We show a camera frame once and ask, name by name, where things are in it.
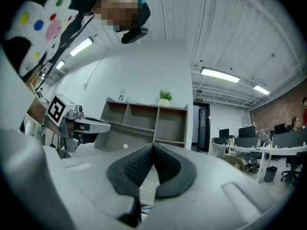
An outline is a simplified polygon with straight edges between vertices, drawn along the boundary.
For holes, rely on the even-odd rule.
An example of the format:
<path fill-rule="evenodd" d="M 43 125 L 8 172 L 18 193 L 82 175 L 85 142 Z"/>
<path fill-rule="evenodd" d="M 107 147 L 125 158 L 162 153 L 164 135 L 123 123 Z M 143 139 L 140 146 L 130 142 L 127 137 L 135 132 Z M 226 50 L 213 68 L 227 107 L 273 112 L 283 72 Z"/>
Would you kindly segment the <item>laptop with stickers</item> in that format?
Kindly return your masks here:
<path fill-rule="evenodd" d="M 257 138 L 261 141 L 268 141 L 271 139 L 271 130 L 268 129 L 260 129 L 257 131 Z"/>

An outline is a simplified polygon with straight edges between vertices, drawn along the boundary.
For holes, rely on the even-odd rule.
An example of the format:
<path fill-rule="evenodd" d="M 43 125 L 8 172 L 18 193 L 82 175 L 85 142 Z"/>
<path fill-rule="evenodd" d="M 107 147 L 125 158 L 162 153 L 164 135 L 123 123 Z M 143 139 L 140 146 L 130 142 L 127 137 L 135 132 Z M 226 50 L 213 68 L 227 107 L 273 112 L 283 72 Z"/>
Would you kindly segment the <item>white office desk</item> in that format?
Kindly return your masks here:
<path fill-rule="evenodd" d="M 216 150 L 228 150 L 228 154 L 234 150 L 239 152 L 260 152 L 261 153 L 261 160 L 260 160 L 260 168 L 257 173 L 256 181 L 258 183 L 264 181 L 264 174 L 266 167 L 270 167 L 272 155 L 283 155 L 283 156 L 294 156 L 297 155 L 299 152 L 306 152 L 307 145 L 302 147 L 293 147 L 293 148 L 272 148 L 272 147 L 262 147 L 262 148 L 244 148 L 244 147 L 237 147 L 232 145 L 221 145 L 216 143 L 211 143 L 209 146 L 209 156 L 218 157 L 218 152 Z"/>

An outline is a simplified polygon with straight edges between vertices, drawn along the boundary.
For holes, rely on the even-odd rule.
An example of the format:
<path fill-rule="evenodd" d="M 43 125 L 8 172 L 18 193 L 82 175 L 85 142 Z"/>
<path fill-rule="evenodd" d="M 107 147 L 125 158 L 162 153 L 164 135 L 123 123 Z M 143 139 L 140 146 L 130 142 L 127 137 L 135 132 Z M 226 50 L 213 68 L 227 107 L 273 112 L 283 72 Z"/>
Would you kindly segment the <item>dark desk partition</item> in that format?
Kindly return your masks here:
<path fill-rule="evenodd" d="M 274 148 L 293 148 L 304 145 L 307 145 L 307 128 L 273 135 L 272 137 L 272 146 Z"/>
<path fill-rule="evenodd" d="M 234 146 L 243 148 L 256 148 L 258 139 L 253 138 L 235 138 Z"/>

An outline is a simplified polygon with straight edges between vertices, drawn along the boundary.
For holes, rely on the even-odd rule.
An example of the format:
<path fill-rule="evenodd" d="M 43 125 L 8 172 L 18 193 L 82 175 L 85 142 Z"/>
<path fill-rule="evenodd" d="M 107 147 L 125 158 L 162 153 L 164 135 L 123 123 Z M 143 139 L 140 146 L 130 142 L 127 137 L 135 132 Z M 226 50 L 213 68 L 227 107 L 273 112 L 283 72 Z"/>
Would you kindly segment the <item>black swivel chair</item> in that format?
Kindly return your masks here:
<path fill-rule="evenodd" d="M 300 172 L 297 171 L 299 165 L 302 164 L 301 156 L 303 152 L 298 152 L 296 155 L 289 155 L 286 157 L 286 165 L 290 165 L 290 170 L 282 171 L 281 182 L 285 180 L 294 179 L 296 180 L 300 175 Z"/>

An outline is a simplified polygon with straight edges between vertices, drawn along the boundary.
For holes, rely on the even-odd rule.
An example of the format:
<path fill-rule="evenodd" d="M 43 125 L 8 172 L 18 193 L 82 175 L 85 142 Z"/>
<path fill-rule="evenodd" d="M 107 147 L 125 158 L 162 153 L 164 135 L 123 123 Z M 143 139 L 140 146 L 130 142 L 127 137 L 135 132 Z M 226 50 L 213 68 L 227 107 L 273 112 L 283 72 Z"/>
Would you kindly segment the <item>dark waste bin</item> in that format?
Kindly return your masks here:
<path fill-rule="evenodd" d="M 275 166 L 270 166 L 266 168 L 266 173 L 264 176 L 264 181 L 266 183 L 268 182 L 272 182 L 275 178 L 276 172 L 277 172 L 278 168 Z"/>

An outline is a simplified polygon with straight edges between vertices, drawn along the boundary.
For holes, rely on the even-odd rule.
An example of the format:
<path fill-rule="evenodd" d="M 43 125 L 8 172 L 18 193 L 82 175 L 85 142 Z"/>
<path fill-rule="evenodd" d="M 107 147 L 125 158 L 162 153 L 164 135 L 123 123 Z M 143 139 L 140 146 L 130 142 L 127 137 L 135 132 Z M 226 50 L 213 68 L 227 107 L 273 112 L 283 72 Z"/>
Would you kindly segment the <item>black shirt with plush patch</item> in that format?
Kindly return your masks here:
<path fill-rule="evenodd" d="M 81 29 L 97 0 L 0 0 L 1 45 L 28 82 Z"/>

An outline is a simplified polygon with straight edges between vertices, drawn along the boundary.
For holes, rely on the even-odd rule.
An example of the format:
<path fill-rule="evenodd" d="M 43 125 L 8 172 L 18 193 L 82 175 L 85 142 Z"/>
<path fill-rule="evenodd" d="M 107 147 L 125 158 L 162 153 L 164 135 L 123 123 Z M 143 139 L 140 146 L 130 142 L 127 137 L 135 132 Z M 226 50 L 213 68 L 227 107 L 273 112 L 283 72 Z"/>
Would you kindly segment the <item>potted green plant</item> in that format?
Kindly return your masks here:
<path fill-rule="evenodd" d="M 166 90 L 160 90 L 159 92 L 159 106 L 169 107 L 169 102 L 172 100 L 172 93 Z"/>

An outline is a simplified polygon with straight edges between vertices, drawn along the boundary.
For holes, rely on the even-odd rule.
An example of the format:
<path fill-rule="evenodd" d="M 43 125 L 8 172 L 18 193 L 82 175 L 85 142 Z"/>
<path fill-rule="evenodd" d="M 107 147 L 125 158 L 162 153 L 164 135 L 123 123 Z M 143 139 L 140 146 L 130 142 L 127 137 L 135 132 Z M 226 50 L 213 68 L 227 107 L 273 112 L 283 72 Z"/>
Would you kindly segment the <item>grey open shelf unit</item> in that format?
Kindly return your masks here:
<path fill-rule="evenodd" d="M 184 108 L 162 107 L 107 98 L 101 119 L 111 128 L 97 136 L 94 147 L 111 152 L 159 142 L 185 148 L 188 117 L 187 105 Z"/>

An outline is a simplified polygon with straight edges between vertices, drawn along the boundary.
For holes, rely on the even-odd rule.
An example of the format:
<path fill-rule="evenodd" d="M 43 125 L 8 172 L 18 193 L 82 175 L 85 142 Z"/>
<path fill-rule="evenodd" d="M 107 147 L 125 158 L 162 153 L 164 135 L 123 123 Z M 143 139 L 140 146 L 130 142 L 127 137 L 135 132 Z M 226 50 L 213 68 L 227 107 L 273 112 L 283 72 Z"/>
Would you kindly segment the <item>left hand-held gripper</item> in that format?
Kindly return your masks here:
<path fill-rule="evenodd" d="M 101 119 L 84 116 L 81 105 L 76 105 L 66 95 L 56 93 L 46 113 L 47 121 L 51 121 L 57 128 L 59 136 L 63 139 L 67 152 L 75 152 L 81 138 L 74 132 L 85 134 L 100 134 L 110 130 L 111 125 Z M 68 124 L 73 123 L 74 130 L 69 132 Z"/>

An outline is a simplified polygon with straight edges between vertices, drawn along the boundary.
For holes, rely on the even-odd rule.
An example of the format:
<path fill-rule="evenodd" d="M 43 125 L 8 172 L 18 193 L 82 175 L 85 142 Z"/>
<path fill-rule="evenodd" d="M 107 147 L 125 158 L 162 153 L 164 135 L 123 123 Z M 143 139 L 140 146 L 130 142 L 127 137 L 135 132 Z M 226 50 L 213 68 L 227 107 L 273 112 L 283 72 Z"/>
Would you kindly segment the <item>black framed door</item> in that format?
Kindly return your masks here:
<path fill-rule="evenodd" d="M 196 152 L 209 152 L 210 147 L 210 105 L 193 103 L 193 131 L 191 149 Z"/>

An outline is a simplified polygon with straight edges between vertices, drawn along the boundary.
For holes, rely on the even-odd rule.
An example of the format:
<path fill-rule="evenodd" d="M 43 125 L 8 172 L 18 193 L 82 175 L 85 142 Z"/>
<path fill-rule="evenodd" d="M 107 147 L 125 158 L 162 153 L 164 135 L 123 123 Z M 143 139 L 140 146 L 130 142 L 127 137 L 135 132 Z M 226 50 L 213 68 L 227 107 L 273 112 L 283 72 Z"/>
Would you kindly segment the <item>person's white trousers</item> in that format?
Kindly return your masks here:
<path fill-rule="evenodd" d="M 34 98 L 0 45 L 0 128 L 20 129 Z"/>

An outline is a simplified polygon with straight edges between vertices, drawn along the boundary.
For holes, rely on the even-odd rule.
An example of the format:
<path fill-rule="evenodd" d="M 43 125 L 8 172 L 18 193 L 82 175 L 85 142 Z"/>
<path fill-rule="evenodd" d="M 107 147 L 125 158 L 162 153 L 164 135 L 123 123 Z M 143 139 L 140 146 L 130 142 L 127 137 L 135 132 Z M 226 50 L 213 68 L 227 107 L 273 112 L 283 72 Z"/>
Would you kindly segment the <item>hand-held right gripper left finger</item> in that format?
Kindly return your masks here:
<path fill-rule="evenodd" d="M 76 171 L 33 138 L 0 129 L 0 175 L 22 208 L 48 230 L 115 230 L 141 221 L 139 186 L 117 166 Z"/>

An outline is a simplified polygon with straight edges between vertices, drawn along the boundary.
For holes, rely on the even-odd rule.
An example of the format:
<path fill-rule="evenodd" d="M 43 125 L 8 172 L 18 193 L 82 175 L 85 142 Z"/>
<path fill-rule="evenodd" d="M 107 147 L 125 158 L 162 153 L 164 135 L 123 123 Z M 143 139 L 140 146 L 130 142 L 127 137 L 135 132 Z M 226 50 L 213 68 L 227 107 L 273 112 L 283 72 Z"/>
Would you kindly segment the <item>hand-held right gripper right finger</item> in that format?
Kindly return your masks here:
<path fill-rule="evenodd" d="M 265 230 L 294 191 L 259 183 L 222 159 L 168 148 L 195 165 L 196 179 L 181 196 L 156 201 L 141 230 Z"/>

